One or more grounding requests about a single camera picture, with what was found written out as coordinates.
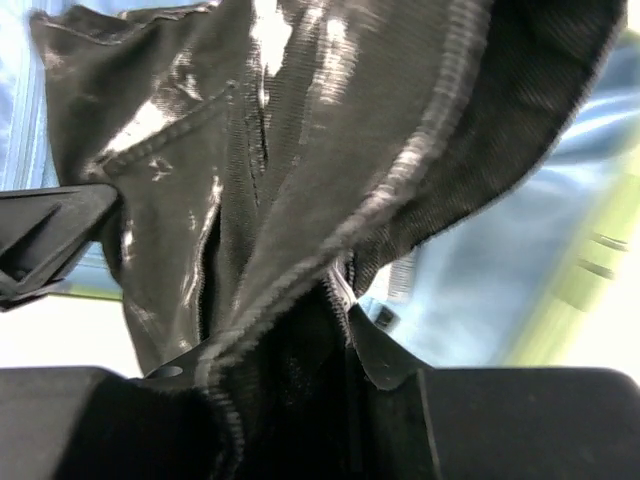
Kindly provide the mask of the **green hard-shell suitcase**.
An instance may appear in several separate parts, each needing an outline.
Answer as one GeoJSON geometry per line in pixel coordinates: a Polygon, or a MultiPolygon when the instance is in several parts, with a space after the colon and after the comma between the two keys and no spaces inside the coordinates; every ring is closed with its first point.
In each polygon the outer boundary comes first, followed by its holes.
{"type": "MultiPolygon", "coordinates": [[[[185,7],[210,1],[5,1],[1,5],[1,187],[11,190],[22,166],[55,167],[49,140],[45,66],[32,39],[29,19],[82,6],[105,16],[129,10],[185,7]]],[[[626,19],[580,106],[536,166],[509,191],[476,213],[422,241],[383,265],[367,290],[356,293],[345,278],[336,292],[345,313],[359,304],[377,320],[390,316],[386,333],[435,367],[485,367],[519,363],[532,336],[535,307],[562,267],[561,251],[575,237],[587,254],[574,268],[575,280],[600,282],[608,257],[627,243],[595,226],[591,212],[613,178],[615,125],[639,117],[639,93],[631,69],[636,46],[619,50],[626,19]]],[[[53,353],[60,366],[80,366],[81,349],[107,355],[107,367],[129,377],[144,372],[125,318],[122,288],[104,255],[101,268],[118,289],[115,303],[93,302],[81,321],[75,309],[38,301],[36,317],[17,337],[1,339],[1,362],[16,352],[53,353]]]]}

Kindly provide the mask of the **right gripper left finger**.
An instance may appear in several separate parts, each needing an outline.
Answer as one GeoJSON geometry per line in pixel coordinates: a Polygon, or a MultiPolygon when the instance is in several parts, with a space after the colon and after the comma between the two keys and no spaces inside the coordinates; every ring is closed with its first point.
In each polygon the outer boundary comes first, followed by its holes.
{"type": "Polygon", "coordinates": [[[56,291],[118,206],[105,184],[3,191],[1,310],[56,291]]]}

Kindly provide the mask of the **black white patterned garment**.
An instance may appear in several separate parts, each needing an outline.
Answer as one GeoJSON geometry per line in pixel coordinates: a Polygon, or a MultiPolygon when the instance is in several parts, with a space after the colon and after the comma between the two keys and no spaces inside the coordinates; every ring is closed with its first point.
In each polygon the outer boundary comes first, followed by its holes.
{"type": "Polygon", "coordinates": [[[196,356],[240,479],[343,468],[336,283],[524,178],[587,95],[623,1],[210,1],[29,19],[63,185],[107,183],[102,236],[141,369],[196,356]]]}

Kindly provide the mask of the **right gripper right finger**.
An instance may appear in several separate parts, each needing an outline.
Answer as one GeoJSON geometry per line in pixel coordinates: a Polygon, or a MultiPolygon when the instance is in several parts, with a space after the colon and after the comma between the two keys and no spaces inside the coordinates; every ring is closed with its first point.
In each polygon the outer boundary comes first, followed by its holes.
{"type": "Polygon", "coordinates": [[[425,363],[405,350],[375,325],[359,304],[348,313],[352,344],[371,383],[382,391],[392,391],[425,363]]]}

